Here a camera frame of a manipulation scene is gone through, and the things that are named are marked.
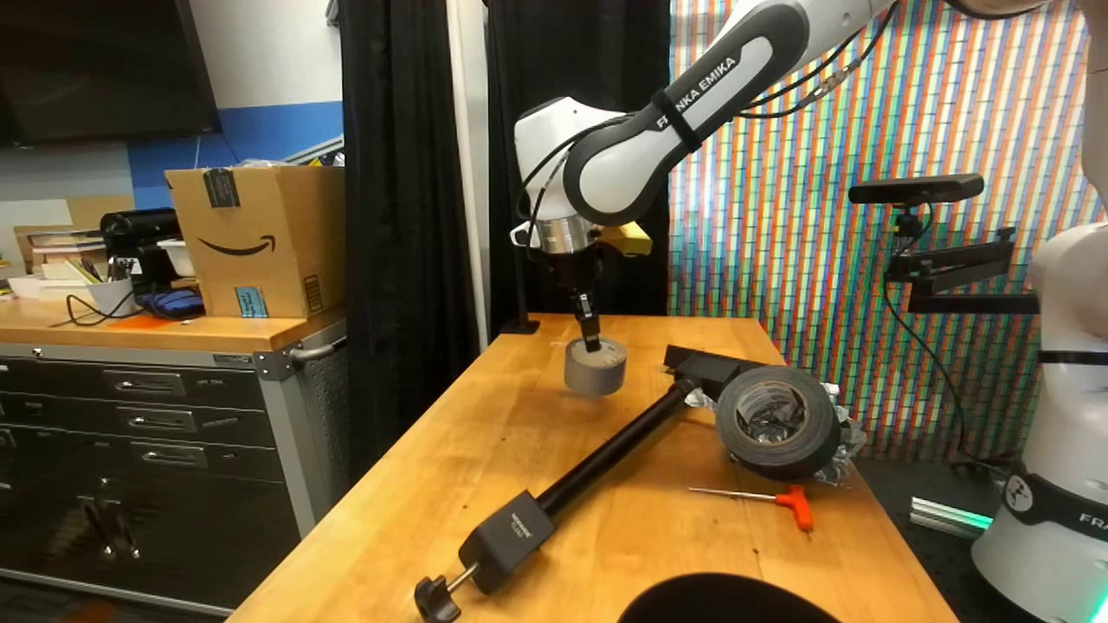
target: metal cabinet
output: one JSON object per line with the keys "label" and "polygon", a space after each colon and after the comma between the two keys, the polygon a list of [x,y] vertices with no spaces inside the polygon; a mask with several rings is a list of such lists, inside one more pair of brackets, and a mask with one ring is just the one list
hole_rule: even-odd
{"label": "metal cabinet", "polygon": [[309,348],[0,346],[0,573],[230,613],[347,488],[347,361]]}

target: black curtain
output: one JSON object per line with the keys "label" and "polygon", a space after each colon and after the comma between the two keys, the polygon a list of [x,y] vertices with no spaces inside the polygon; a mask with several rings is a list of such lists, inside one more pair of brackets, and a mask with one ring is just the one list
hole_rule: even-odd
{"label": "black curtain", "polygon": [[[669,0],[489,0],[489,186],[493,186],[493,328],[531,310],[563,310],[569,294],[550,272],[509,247],[518,226],[518,165],[511,120],[531,108],[575,96],[592,108],[632,112],[669,83]],[[648,258],[609,258],[599,310],[663,310],[669,201],[658,194],[639,217],[654,239]]]}
{"label": "black curtain", "polygon": [[445,0],[353,0],[341,29],[351,451],[371,466],[474,361]]}

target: amazon logo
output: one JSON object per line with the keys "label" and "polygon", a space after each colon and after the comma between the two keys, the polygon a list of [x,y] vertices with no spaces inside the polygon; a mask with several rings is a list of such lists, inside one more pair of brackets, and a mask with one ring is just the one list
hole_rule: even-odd
{"label": "amazon logo", "polygon": [[216,251],[220,251],[220,257],[256,257],[256,251],[262,251],[262,250],[276,250],[276,236],[260,236],[260,243],[256,247],[216,247],[216,243],[206,243],[206,239],[201,239],[201,247],[206,247],[206,250],[216,250]]}

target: cardboard box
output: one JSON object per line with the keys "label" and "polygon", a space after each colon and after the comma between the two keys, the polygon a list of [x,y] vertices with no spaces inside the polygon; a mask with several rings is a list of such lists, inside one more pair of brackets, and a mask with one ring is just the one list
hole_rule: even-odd
{"label": "cardboard box", "polygon": [[347,301],[340,165],[170,171],[206,315],[311,320]]}

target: colorful wall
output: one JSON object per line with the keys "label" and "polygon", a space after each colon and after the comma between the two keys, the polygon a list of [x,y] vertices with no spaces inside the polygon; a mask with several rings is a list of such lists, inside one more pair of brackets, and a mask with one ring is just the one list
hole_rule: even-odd
{"label": "colorful wall", "polygon": [[[726,10],[672,0],[676,73]],[[784,120],[735,120],[676,171],[672,315],[762,320],[788,365],[845,388],[875,456],[935,456],[953,433],[967,433],[968,452],[1014,451],[1035,413],[1035,320],[907,315],[907,292],[889,287],[939,367],[882,305],[893,211],[849,205],[849,186],[981,174],[981,198],[930,209],[920,250],[1019,227],[1010,277],[974,292],[1021,292],[1043,239],[1100,213],[1080,177],[1085,44],[1076,0],[1019,22],[905,0],[831,96]]]}

